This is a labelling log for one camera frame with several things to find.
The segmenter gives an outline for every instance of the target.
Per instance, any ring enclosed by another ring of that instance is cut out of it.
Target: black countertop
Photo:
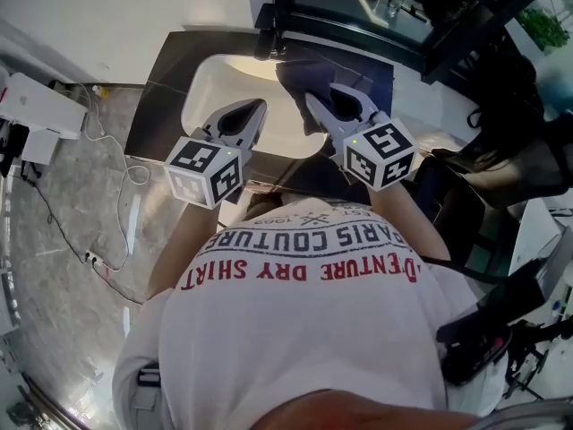
[[[125,145],[125,155],[163,162],[186,133],[181,112],[199,65],[216,54],[253,56],[258,34],[240,31],[193,30],[167,36],[141,95]],[[393,67],[370,57],[315,43],[286,40],[279,60],[315,59],[335,66],[336,82],[368,94],[380,110],[390,115]],[[248,166],[251,180],[278,185],[299,193],[367,202],[362,183],[349,184],[329,159],[324,147],[308,159],[290,159],[254,151]]]

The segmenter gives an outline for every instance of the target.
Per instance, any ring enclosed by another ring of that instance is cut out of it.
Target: person
[[[120,425],[470,426],[447,408],[434,337],[475,297],[420,258],[449,252],[402,184],[370,197],[371,211],[306,199],[217,234],[218,209],[188,205],[117,360]]]

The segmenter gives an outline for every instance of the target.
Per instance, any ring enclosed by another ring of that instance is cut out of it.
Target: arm
[[[379,192],[370,189],[368,192],[372,211],[389,221],[417,254],[449,260],[448,248],[440,234],[401,183]]]
[[[217,232],[219,207],[212,211],[188,204],[151,272],[148,299],[175,288],[199,249]]]

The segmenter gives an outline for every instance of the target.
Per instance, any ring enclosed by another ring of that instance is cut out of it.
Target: white t-shirt
[[[380,216],[311,199],[238,223],[145,303],[113,380],[122,426],[159,362],[166,428],[246,430],[311,391],[445,409],[435,333],[475,298]]]

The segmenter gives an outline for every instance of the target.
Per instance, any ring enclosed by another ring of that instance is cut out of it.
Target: marble floor
[[[140,96],[141,90],[113,89],[99,102],[101,124],[122,145]],[[88,132],[99,137],[94,116]],[[125,250],[115,215],[122,157],[111,139],[90,142],[82,135],[79,141],[62,141],[38,184],[76,251],[84,254],[90,249],[114,267],[121,264]],[[171,197],[161,167],[148,167],[149,182],[137,186],[125,180],[119,202],[122,228],[133,232],[134,240],[128,239],[133,250],[121,271],[104,274],[129,298],[140,301],[150,270],[184,207]],[[133,172],[141,179],[142,174]],[[6,193],[11,211],[4,256],[13,268],[21,315],[21,328],[9,337],[19,366],[89,428],[115,429],[111,377],[129,321],[139,307],[80,263],[56,224],[47,223],[46,205],[33,188],[8,177]],[[226,206],[226,221],[232,211]]]

